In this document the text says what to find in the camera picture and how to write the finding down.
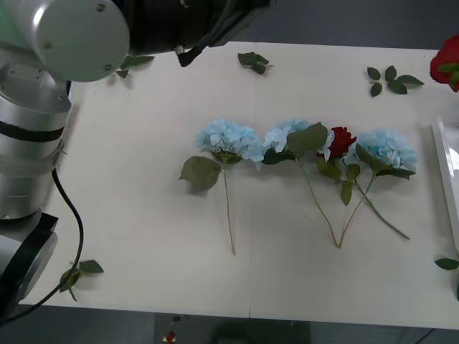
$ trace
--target floor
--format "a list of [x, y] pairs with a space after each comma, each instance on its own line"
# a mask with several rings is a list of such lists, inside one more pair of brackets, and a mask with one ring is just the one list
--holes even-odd
[[[457, 0], [278, 0], [274, 9], [235, 40], [438, 49], [446, 38], [459, 34], [458, 15]], [[218, 339], [218, 332], [227, 328], [239, 337]], [[173, 319], [142, 312], [43, 307], [3, 328], [0, 343], [159, 344], [170, 330], [178, 343], [187, 344], [412, 344], [428, 331], [324, 322]], [[244, 341], [244, 336], [253, 341]], [[436, 330], [422, 343], [459, 343], [459, 331]]]

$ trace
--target silver cylinder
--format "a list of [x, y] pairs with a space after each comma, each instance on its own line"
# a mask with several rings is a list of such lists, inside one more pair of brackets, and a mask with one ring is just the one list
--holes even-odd
[[27, 44], [63, 80], [94, 81], [119, 67], [129, 29], [111, 0], [0, 0]]
[[[65, 84], [56, 83], [46, 72], [24, 68], [6, 64], [0, 69], [0, 121], [34, 132], [64, 128], [71, 107]], [[0, 133], [0, 163], [13, 161], [21, 166], [23, 162], [27, 170], [27, 162], [46, 160], [55, 155], [59, 146], [60, 138], [30, 142]], [[21, 171], [18, 176], [17, 169], [10, 174], [8, 167], [0, 166], [0, 170], [3, 171], [0, 173], [0, 219], [20, 219], [43, 205], [51, 181], [50, 171], [43, 174]]]

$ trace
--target green stem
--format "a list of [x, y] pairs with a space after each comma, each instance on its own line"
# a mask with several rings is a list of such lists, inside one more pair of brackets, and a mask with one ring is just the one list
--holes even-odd
[[368, 203], [369, 207], [372, 209], [372, 211], [376, 214], [376, 216], [379, 217], [379, 219], [381, 221], [383, 221], [390, 229], [392, 229], [393, 231], [395, 231], [398, 235], [400, 235], [403, 239], [406, 239], [406, 240], [410, 240], [410, 238], [403, 234], [399, 229], [397, 229], [395, 226], [393, 226], [392, 224], [390, 224], [380, 213], [379, 211], [377, 211], [376, 207], [374, 206], [373, 202], [370, 201], [370, 199], [366, 196], [366, 194], [364, 193], [364, 190], [361, 188], [361, 186], [359, 185], [359, 183], [357, 183], [357, 181], [355, 181], [355, 185], [357, 186], [358, 190], [360, 191], [360, 193], [364, 196], [366, 202]]
[[235, 242], [233, 241], [232, 238], [232, 231], [231, 231], [231, 221], [230, 221], [230, 200], [228, 199], [228, 184], [227, 184], [227, 164], [225, 163], [223, 166], [223, 179], [224, 179], [224, 190], [226, 191], [227, 195], [227, 217], [228, 217], [228, 227], [229, 227], [229, 237], [231, 239], [231, 248], [232, 248], [232, 253], [236, 255], [236, 249], [235, 249]]
[[376, 176], [373, 176], [372, 179], [370, 180], [370, 182], [368, 184], [368, 187], [366, 188], [366, 191], [364, 193], [364, 196], [360, 199], [360, 202], [359, 202], [359, 204], [357, 204], [356, 208], [354, 209], [354, 212], [352, 213], [351, 217], [349, 218], [349, 221], [347, 221], [347, 225], [346, 225], [346, 227], [344, 227], [343, 235], [341, 235], [341, 240], [339, 241], [338, 248], [341, 248], [343, 246], [344, 236], [346, 235], [346, 232], [347, 232], [347, 230], [349, 228], [349, 225], [351, 224], [352, 219], [354, 218], [354, 215], [356, 214], [357, 210], [359, 209], [361, 203], [365, 199], [366, 194], [368, 193], [368, 191], [370, 189], [370, 186], [373, 184], [375, 178], [376, 178]]
[[72, 299], [73, 299], [75, 302], [78, 302], [77, 298], [75, 297], [75, 294], [73, 294], [72, 288], [69, 288], [69, 293], [70, 293], [70, 295], [72, 295]]
[[311, 181], [309, 180], [309, 175], [308, 175], [308, 172], [307, 170], [305, 169], [304, 165], [303, 164], [300, 164], [299, 165], [301, 167], [301, 170], [303, 172], [303, 175], [304, 175], [304, 178], [306, 180], [306, 182], [308, 183], [309, 185], [309, 189], [311, 190], [311, 193], [313, 195], [313, 198], [314, 198], [314, 201], [316, 202], [316, 205], [317, 205], [317, 208], [318, 210], [321, 212], [323, 218], [325, 219], [325, 221], [327, 221], [327, 224], [328, 224], [328, 227], [330, 228], [330, 232], [331, 232], [331, 237], [333, 238], [333, 243], [335, 244], [336, 247], [339, 248], [339, 245], [338, 245], [338, 242], [336, 241], [336, 237], [335, 237], [335, 234], [333, 232], [333, 228], [331, 227], [331, 224], [330, 224], [330, 221], [328, 220], [327, 216], [324, 214], [321, 206], [319, 205], [318, 201], [317, 201], [317, 198], [316, 198], [316, 195], [314, 194], [314, 190], [313, 190], [313, 187], [311, 185]]

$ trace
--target red rose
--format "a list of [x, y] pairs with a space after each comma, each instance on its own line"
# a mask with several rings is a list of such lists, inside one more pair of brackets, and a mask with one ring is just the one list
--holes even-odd
[[[459, 36], [450, 38], [445, 42], [445, 46], [438, 52], [430, 63], [430, 75], [432, 79], [440, 84], [450, 84], [453, 72], [439, 72], [438, 67], [451, 63], [459, 64]], [[459, 91], [459, 83], [451, 85], [454, 92]]]
[[330, 146], [330, 159], [337, 156], [342, 156], [343, 153], [346, 153], [349, 149], [349, 146], [356, 142], [357, 138], [352, 138], [352, 135], [347, 131], [346, 127], [336, 127], [332, 128], [332, 131], [335, 132], [335, 139]]

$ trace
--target blue hydrangea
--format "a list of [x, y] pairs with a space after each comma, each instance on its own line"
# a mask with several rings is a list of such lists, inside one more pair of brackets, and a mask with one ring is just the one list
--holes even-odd
[[375, 130], [357, 135], [357, 141], [349, 147], [344, 157], [345, 163], [359, 161], [355, 153], [357, 143], [387, 165], [416, 172], [416, 152], [408, 146], [406, 137], [393, 130]]
[[[309, 128], [311, 123], [307, 120], [284, 120], [276, 125], [276, 128], [270, 128], [265, 135], [265, 142], [263, 143], [264, 153], [270, 148], [273, 148], [276, 152], [280, 153], [288, 149], [287, 136], [295, 131], [305, 130]], [[330, 158], [330, 146], [335, 139], [335, 132], [328, 129], [328, 136], [325, 145], [322, 149], [318, 150], [318, 153], [324, 154], [325, 159]]]
[[198, 149], [229, 152], [256, 163], [264, 158], [261, 140], [255, 131], [228, 120], [214, 120], [196, 135], [195, 143]]

